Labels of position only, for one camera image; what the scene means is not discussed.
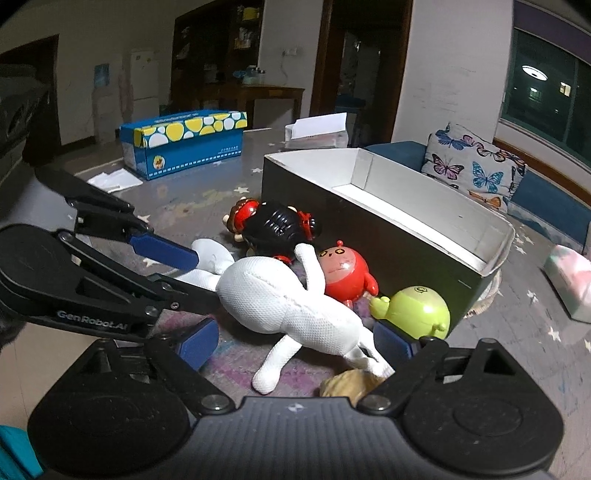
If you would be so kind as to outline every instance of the window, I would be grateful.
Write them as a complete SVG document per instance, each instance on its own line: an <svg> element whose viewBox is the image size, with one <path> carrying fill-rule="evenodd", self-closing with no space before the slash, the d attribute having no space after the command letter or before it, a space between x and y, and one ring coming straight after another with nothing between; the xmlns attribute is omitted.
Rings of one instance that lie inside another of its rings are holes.
<svg viewBox="0 0 591 480"><path fill-rule="evenodd" d="M574 55L514 30L502 116L591 166L591 66Z"/></svg>

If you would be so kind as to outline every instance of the wall outlet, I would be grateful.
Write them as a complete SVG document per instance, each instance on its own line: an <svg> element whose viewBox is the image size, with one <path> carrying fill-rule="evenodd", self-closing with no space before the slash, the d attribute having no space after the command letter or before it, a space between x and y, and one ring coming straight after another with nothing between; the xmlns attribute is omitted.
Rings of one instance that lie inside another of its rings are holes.
<svg viewBox="0 0 591 480"><path fill-rule="evenodd" d="M286 48L283 51L284 57L295 57L300 54L300 49L298 47Z"/></svg>

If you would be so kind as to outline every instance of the paper sheet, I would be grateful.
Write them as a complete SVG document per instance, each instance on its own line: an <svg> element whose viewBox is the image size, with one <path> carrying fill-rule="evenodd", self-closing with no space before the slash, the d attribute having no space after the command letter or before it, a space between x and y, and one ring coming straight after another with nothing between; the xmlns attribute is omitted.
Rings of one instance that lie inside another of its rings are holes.
<svg viewBox="0 0 591 480"><path fill-rule="evenodd" d="M142 181L128 170L120 168L113 173L99 173L88 183L107 193L118 192L131 187L142 185Z"/></svg>
<svg viewBox="0 0 591 480"><path fill-rule="evenodd" d="M326 135L347 130L347 114L333 113L331 115L311 116L296 120L291 130L292 140L295 138Z"/></svg>

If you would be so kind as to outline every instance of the wooden cabinet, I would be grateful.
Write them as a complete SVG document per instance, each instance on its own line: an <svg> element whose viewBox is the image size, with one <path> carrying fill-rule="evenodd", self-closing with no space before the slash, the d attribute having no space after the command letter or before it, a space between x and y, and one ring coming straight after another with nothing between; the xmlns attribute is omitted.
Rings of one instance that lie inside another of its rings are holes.
<svg viewBox="0 0 591 480"><path fill-rule="evenodd" d="M171 109L191 109L199 92L236 82L232 73L256 65L264 0L213 0L178 17L174 26Z"/></svg>

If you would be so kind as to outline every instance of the red toy figure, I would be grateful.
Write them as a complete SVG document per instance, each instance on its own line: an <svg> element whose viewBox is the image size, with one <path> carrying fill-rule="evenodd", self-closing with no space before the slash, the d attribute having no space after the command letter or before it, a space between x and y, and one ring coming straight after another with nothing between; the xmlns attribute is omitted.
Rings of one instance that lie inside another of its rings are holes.
<svg viewBox="0 0 591 480"><path fill-rule="evenodd" d="M376 296L378 283L369 273L368 265L361 255L352 248L344 247L341 240L336 245L319 255L326 278L324 293L352 308L353 302L364 292Z"/></svg>
<svg viewBox="0 0 591 480"><path fill-rule="evenodd" d="M236 242L246 244L257 254L290 264L298 244L309 244L321 226L309 213L270 200L259 203L242 198L223 218Z"/></svg>

